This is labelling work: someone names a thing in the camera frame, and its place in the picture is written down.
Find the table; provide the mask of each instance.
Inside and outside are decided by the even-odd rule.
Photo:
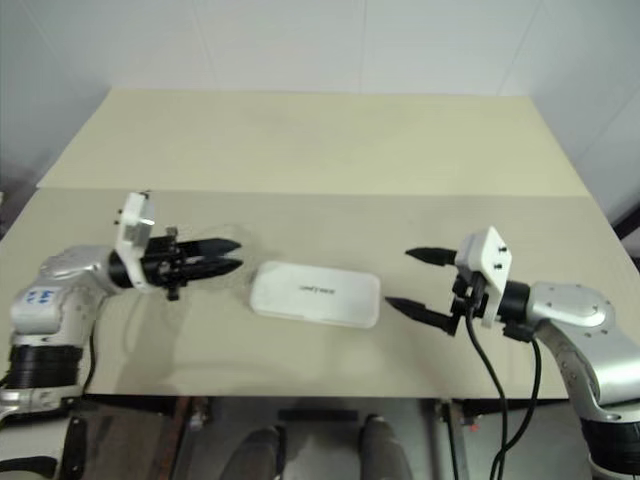
[[[245,266],[177,303],[110,299],[93,393],[495,397],[464,329],[450,338],[386,304],[364,331],[247,305],[255,268],[278,259],[370,271],[383,294],[447,311],[454,270],[403,252],[456,248],[490,224],[513,251],[513,279],[597,288],[640,342],[640,278],[526,98],[114,91],[0,243],[0,308],[47,256],[113,244],[116,210],[143,188],[154,234],[236,239]],[[528,396],[529,348],[478,334],[507,395]],[[541,397],[564,396],[545,352]]]

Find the white wall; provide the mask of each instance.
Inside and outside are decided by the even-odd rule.
[[[637,0],[0,0],[5,208],[109,86],[530,94],[615,220],[640,201],[638,25]]]

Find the beige tabletop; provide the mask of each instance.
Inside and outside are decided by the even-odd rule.
[[[156,235],[177,225],[185,240],[243,244],[240,270],[193,282],[179,302],[110,299],[92,392],[495,397],[463,328],[451,338],[384,303],[371,330],[247,304],[256,267],[277,259],[372,272],[383,295],[447,311],[455,271],[403,252],[456,248],[487,225],[513,251],[513,279],[597,288],[640,342],[640,278],[526,98],[116,91],[41,187],[0,243],[5,312],[46,257],[112,245],[129,189],[154,190]],[[529,347],[478,334],[507,394],[528,396]],[[566,396],[544,362],[541,396]]]

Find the floor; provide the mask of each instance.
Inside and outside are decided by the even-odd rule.
[[[295,418],[291,411],[347,411],[345,419]],[[354,480],[359,478],[356,453],[358,430],[369,413],[383,415],[403,444],[415,479],[450,480],[446,425],[434,413],[433,402],[413,399],[293,399],[217,398],[212,421],[199,431],[188,431],[174,479],[217,479],[234,448],[252,430],[273,424],[287,428],[289,448],[284,480]],[[515,431],[522,412],[510,414]],[[477,420],[477,429],[465,427],[464,438],[471,480],[488,477],[499,443],[499,415]],[[580,426],[566,403],[540,407],[521,443],[510,451],[505,478],[589,478],[587,452]]]

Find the white tile wall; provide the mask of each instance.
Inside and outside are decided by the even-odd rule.
[[[13,197],[16,208],[16,179],[33,185],[109,86],[530,94],[610,219],[640,201],[637,0],[0,0],[0,8],[0,184],[10,184],[7,205]]]

